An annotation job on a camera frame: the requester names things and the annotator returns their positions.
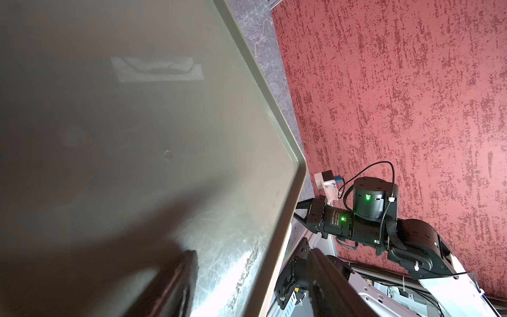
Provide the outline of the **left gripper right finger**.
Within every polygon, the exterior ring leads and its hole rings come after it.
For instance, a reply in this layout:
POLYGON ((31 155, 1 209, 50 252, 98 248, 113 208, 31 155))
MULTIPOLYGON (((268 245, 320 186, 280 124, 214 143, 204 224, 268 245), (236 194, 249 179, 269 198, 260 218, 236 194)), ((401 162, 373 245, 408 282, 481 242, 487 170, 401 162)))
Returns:
POLYGON ((376 316, 349 284, 351 267, 314 248, 308 255, 307 281, 314 316, 376 316))

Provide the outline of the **olive green drawer cabinet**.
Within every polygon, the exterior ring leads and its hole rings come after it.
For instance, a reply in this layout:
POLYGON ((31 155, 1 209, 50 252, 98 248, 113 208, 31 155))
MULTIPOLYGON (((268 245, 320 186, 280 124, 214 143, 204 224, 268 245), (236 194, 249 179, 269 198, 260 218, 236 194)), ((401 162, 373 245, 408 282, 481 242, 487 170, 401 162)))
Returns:
POLYGON ((1 315, 265 316, 304 183, 267 1, 1 2, 1 315))

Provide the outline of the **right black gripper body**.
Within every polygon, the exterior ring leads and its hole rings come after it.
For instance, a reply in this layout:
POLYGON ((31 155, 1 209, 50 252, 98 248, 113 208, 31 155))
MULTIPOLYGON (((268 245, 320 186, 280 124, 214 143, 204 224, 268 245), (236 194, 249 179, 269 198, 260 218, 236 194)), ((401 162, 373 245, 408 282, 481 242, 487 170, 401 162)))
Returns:
POLYGON ((313 233, 321 233, 324 238, 334 235, 341 239, 353 237, 355 214, 352 211, 329 206, 323 198, 309 201, 307 227, 313 233))

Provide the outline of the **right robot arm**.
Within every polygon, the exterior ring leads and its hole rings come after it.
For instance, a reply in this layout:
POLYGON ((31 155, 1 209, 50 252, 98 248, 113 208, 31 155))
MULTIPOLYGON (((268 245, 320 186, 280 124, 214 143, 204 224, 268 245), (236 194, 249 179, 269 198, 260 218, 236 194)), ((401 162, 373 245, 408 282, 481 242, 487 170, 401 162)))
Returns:
POLYGON ((375 177, 354 180, 344 194, 353 196, 353 205, 334 207, 326 196, 297 203, 306 211, 295 219, 323 238, 334 236, 355 250, 359 245, 386 254, 425 288, 449 316, 498 316, 485 297, 473 273, 465 270, 428 223, 398 218, 399 188, 394 182, 375 177))

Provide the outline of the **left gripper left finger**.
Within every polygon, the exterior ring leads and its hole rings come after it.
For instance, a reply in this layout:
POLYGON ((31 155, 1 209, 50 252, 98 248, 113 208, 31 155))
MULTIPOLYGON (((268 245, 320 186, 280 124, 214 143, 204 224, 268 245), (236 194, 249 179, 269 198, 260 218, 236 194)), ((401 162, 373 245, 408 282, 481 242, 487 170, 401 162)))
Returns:
POLYGON ((187 250, 146 287, 127 316, 189 316, 198 279, 198 254, 187 250))

